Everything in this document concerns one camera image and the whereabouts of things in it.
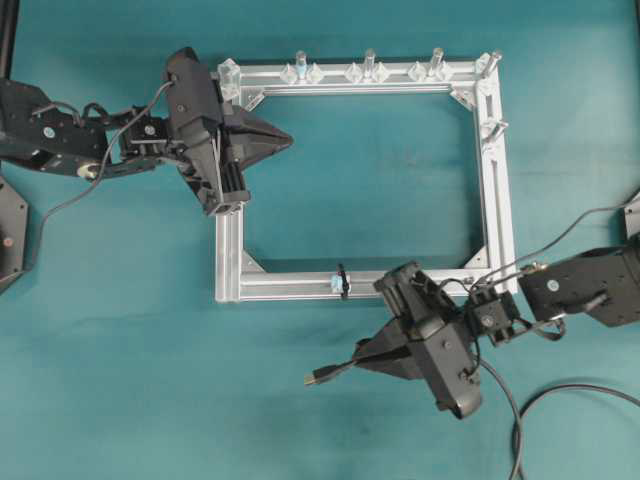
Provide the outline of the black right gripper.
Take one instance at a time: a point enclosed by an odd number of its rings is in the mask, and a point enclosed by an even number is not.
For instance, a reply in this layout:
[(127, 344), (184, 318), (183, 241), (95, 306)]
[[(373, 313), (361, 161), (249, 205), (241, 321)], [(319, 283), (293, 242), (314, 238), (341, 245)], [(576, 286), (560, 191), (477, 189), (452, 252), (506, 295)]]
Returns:
[[(464, 327), (461, 310), (414, 261), (385, 273), (374, 282), (374, 289), (383, 298), (391, 319), (373, 337), (357, 343), (355, 366), (404, 380), (423, 380), (408, 349), (415, 333), (413, 325), (437, 315), (445, 322), (458, 322)], [(473, 340), (467, 335), (471, 348)]]

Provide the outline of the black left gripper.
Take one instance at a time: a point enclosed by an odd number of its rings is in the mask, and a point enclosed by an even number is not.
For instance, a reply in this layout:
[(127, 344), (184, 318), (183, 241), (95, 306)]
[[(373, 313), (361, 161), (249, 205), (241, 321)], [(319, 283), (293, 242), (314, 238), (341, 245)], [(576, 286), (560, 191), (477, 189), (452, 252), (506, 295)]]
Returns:
[[(244, 108), (223, 102), (223, 124), (209, 141), (187, 147), (170, 124), (169, 158), (207, 216), (229, 215), (250, 199), (242, 170), (292, 145), (292, 137)], [(255, 134), (263, 137), (232, 137)]]

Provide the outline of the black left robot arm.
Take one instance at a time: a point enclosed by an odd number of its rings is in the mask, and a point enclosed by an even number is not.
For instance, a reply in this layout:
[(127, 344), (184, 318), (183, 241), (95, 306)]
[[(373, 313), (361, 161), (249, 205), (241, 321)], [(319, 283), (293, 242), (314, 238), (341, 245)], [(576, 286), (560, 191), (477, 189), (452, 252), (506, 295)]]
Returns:
[(39, 88), (1, 83), (1, 157), (32, 171), (89, 182), (171, 164), (208, 216), (229, 215), (249, 201), (244, 171), (294, 140), (244, 108), (223, 100), (219, 83), (205, 87), (173, 78), (157, 91), (167, 117), (149, 107), (117, 114), (91, 103), (83, 111), (49, 99)]

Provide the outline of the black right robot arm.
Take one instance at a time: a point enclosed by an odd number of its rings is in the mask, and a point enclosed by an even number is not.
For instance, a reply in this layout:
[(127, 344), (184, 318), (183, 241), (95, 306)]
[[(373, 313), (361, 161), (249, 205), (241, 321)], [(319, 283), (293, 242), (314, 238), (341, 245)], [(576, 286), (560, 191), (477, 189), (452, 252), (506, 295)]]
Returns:
[(639, 319), (639, 248), (599, 248), (546, 267), (530, 265), (518, 284), (534, 315), (525, 321), (509, 292), (481, 287), (458, 306), (444, 287), (425, 275), (415, 262), (385, 274), (374, 288), (391, 311), (390, 321), (373, 337), (357, 343), (353, 365), (404, 379), (444, 379), (453, 367), (470, 378), (478, 367), (471, 347), (481, 337), (498, 346), (522, 333), (550, 339), (564, 334), (568, 315), (587, 314), (607, 327)]

